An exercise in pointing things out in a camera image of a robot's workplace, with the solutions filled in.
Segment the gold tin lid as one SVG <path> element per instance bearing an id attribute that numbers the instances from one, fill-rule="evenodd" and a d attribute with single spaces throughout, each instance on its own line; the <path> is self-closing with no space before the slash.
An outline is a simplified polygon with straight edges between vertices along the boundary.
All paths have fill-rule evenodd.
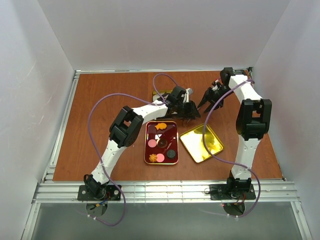
<path id="1" fill-rule="evenodd" d="M 224 150 L 224 144 L 213 129 L 206 125 L 204 135 L 204 124 L 193 127 L 180 136 L 180 141 L 196 163 L 211 158 Z"/>

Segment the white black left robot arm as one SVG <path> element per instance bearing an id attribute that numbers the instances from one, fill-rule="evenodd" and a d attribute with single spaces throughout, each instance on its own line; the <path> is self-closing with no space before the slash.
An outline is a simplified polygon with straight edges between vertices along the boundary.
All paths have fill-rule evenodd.
<path id="1" fill-rule="evenodd" d="M 91 174 L 84 176 L 87 192 L 94 199 L 100 200 L 107 193 L 107 184 L 111 182 L 111 173 L 126 148 L 133 145 L 144 124 L 157 119 L 190 119 L 201 115 L 196 104 L 190 100 L 191 88 L 175 86 L 166 96 L 160 95 L 153 102 L 142 100 L 125 93 L 111 93 L 101 98 L 92 108 L 88 116 L 87 128 L 90 140 L 98 155 L 99 163 Z M 105 99 L 114 96 L 129 97 L 145 105 L 131 108 L 124 106 L 109 127 L 109 137 L 104 153 L 100 153 L 91 132 L 91 118 L 96 107 Z"/>

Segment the gold square cookie tin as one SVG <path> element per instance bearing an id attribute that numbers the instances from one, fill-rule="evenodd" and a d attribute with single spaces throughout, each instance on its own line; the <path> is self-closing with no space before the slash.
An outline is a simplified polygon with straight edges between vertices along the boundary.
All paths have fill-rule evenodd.
<path id="1" fill-rule="evenodd" d="M 157 93 L 155 90 L 152 92 L 152 105 L 156 106 L 172 106 L 176 103 L 173 97 L 172 90 L 160 90 Z"/>

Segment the orange swirl cookie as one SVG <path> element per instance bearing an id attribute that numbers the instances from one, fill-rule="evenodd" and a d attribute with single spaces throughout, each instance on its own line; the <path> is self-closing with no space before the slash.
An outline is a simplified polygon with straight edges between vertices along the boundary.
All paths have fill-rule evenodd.
<path id="1" fill-rule="evenodd" d="M 149 158 L 148 158 L 148 160 L 149 160 L 150 163 L 155 163 L 155 162 L 157 162 L 157 159 L 158 159 L 158 157 L 157 157 L 156 154 L 150 154 L 150 155 L 149 155 Z"/>

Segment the aluminium right frame rail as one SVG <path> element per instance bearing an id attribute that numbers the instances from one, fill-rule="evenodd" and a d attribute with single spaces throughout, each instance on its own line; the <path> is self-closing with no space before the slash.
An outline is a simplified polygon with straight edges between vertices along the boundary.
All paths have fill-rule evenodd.
<path id="1" fill-rule="evenodd" d="M 253 80 L 253 67 L 252 66 L 247 68 L 247 73 L 248 73 L 249 79 L 251 80 L 251 84 L 254 85 L 255 81 Z"/>

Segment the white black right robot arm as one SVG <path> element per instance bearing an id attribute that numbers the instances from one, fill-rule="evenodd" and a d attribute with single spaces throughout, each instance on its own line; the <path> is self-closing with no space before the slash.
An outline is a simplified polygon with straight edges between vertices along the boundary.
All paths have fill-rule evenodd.
<path id="1" fill-rule="evenodd" d="M 205 112 L 211 114 L 223 107 L 224 99 L 231 94 L 235 94 L 240 102 L 235 124 L 239 136 L 235 163 L 225 184 L 211 185 L 210 192 L 215 199 L 222 196 L 238 198 L 254 192 L 251 168 L 257 147 L 269 131 L 272 102 L 262 98 L 252 83 L 244 70 L 225 67 L 220 72 L 220 79 L 212 83 L 198 104 L 202 107 L 210 103 Z"/>

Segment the dark red serving tray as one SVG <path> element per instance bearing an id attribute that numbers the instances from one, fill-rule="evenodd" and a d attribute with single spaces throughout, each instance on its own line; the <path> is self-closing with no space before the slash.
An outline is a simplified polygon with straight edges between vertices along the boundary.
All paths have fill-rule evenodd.
<path id="1" fill-rule="evenodd" d="M 165 130 L 157 131 L 155 125 L 157 123 L 166 123 Z M 156 147 L 149 147 L 148 141 L 156 140 Z M 167 157 L 167 151 L 176 151 L 176 156 L 173 159 Z M 163 154 L 165 159 L 163 162 L 149 162 L 151 154 Z M 175 165 L 179 161 L 179 134 L 178 125 L 174 121 L 149 121 L 145 126 L 145 144 L 144 144 L 144 162 L 148 165 Z"/>

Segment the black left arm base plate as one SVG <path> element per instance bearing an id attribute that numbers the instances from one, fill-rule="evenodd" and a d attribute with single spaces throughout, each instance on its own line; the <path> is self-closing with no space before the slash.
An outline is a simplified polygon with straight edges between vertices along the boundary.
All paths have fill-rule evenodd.
<path id="1" fill-rule="evenodd" d="M 106 185 L 94 194 L 86 185 L 81 185 L 78 189 L 78 201 L 119 201 L 121 199 L 120 190 L 114 185 Z"/>

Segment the aluminium front frame rail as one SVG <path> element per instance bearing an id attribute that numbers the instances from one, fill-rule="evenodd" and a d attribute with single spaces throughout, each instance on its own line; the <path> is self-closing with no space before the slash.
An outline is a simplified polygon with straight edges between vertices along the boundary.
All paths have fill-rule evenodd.
<path id="1" fill-rule="evenodd" d="M 213 181 L 120 181 L 126 202 L 147 203 L 210 203 L 209 185 Z M 78 200 L 80 182 L 41 183 L 33 201 L 36 203 L 89 203 Z M 283 180 L 262 180 L 259 202 L 298 202 L 295 184 Z"/>

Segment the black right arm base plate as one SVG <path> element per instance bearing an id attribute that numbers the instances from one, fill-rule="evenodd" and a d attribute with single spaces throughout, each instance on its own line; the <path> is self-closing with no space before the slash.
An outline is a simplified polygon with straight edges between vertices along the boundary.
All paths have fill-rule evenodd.
<path id="1" fill-rule="evenodd" d="M 255 200 L 257 197 L 252 184 L 248 189 L 231 189 L 224 183 L 210 184 L 204 193 L 210 195 L 211 200 Z"/>

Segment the pink round cookie upper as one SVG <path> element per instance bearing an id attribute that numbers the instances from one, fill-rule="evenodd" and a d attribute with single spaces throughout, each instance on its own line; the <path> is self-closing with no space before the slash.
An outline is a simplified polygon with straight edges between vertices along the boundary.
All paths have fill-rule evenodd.
<path id="1" fill-rule="evenodd" d="M 147 144 L 150 148 L 155 148 L 157 146 L 157 141 L 155 139 L 150 139 Z"/>

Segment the aluminium frame rail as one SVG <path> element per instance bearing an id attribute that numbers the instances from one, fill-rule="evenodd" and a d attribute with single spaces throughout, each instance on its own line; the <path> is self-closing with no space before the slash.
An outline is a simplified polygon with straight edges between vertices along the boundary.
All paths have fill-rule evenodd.
<path id="1" fill-rule="evenodd" d="M 210 203 L 209 185 L 213 181 L 120 181 L 126 202 L 147 203 Z M 41 183 L 33 201 L 36 203 L 89 203 L 78 200 L 80 182 Z M 262 180 L 259 202 L 298 202 L 295 184 L 283 180 Z"/>
<path id="2" fill-rule="evenodd" d="M 254 85 L 255 81 L 253 80 L 253 67 L 252 66 L 247 68 L 247 73 L 248 73 L 249 79 L 251 80 L 251 84 Z"/>
<path id="3" fill-rule="evenodd" d="M 48 165 L 44 171 L 43 177 L 41 179 L 41 183 L 45 183 L 45 182 L 52 182 L 53 181 L 53 176 L 54 176 L 54 172 L 58 163 L 58 158 L 59 158 L 59 154 L 60 154 L 60 150 L 61 150 L 61 146 L 63 143 L 63 139 L 64 139 L 64 135 L 65 135 L 65 131 L 67 128 L 67 124 L 68 124 L 68 119 L 69 119 L 69 115 L 70 115 L 70 111 L 72 108 L 72 103 L 73 103 L 73 99 L 76 93 L 76 89 L 77 89 L 77 85 L 78 85 L 78 81 L 81 75 L 81 70 L 76 70 L 73 76 L 73 80 L 72 80 L 72 84 L 71 84 L 71 89 L 69 92 L 69 96 L 67 99 L 67 103 L 65 106 L 65 110 L 63 113 L 63 117 L 62 117 L 62 121 L 61 121 L 61 125 L 59 127 L 59 131 L 56 137 L 56 140 L 54 142 L 54 146 L 50 155 L 50 159 L 48 161 Z"/>

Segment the orange fish-shaped cookie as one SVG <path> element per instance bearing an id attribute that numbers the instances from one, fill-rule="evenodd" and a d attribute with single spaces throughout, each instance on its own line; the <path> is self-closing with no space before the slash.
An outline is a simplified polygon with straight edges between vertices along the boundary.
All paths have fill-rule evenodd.
<path id="1" fill-rule="evenodd" d="M 160 130 L 166 130 L 168 126 L 165 122 L 159 122 L 154 127 L 157 131 L 160 131 Z"/>

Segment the aluminium left frame rail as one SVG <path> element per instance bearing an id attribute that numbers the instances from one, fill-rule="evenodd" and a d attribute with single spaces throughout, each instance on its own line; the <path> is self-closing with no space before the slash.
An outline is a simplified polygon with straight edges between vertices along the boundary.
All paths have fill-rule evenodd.
<path id="1" fill-rule="evenodd" d="M 59 154 L 60 154 L 60 150 L 61 150 L 61 146 L 63 143 L 63 139 L 64 139 L 64 135 L 65 135 L 65 131 L 67 128 L 67 124 L 68 124 L 68 119 L 69 119 L 69 115 L 70 115 L 70 111 L 72 108 L 72 103 L 73 103 L 73 99 L 76 93 L 76 89 L 77 89 L 77 85 L 78 85 L 78 81 L 81 75 L 81 70 L 76 70 L 73 76 L 73 80 L 72 80 L 72 84 L 71 84 L 71 89 L 69 92 L 69 96 L 67 99 L 67 103 L 65 106 L 65 110 L 63 113 L 63 117 L 62 117 L 62 121 L 61 121 L 61 125 L 59 127 L 59 131 L 56 137 L 56 140 L 54 142 L 54 146 L 50 155 L 50 159 L 48 161 L 48 165 L 44 171 L 43 177 L 41 179 L 41 183 L 45 183 L 45 182 L 52 182 L 53 181 L 53 176 L 54 176 L 54 172 L 58 163 L 58 158 L 59 158 Z"/>

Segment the black round cookie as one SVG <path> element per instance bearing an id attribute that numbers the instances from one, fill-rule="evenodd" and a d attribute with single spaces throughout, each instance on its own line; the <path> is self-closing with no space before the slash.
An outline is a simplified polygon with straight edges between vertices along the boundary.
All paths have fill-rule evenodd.
<path id="1" fill-rule="evenodd" d="M 176 151 L 173 150 L 173 149 L 169 149 L 167 152 L 166 152 L 166 156 L 169 158 L 169 159 L 174 159 L 176 157 Z"/>

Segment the pink round cookie lower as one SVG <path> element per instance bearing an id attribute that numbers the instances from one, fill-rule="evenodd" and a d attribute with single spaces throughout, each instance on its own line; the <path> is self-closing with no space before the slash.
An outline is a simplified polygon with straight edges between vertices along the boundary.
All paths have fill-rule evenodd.
<path id="1" fill-rule="evenodd" d="M 158 163 L 162 163 L 164 160 L 165 160 L 165 156 L 164 156 L 162 153 L 158 153 L 158 154 L 156 155 L 156 161 L 157 161 Z"/>

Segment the pink round cookie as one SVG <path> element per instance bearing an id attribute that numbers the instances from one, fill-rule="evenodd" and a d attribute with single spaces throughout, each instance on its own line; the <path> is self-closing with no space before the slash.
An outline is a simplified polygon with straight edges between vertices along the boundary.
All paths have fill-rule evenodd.
<path id="1" fill-rule="evenodd" d="M 157 141 L 155 139 L 150 139 L 147 144 L 150 148 L 155 148 L 157 146 Z"/>
<path id="2" fill-rule="evenodd" d="M 165 160 L 165 156 L 164 156 L 162 153 L 158 153 L 158 154 L 156 155 L 156 161 L 157 161 L 158 163 L 162 163 L 164 160 Z"/>

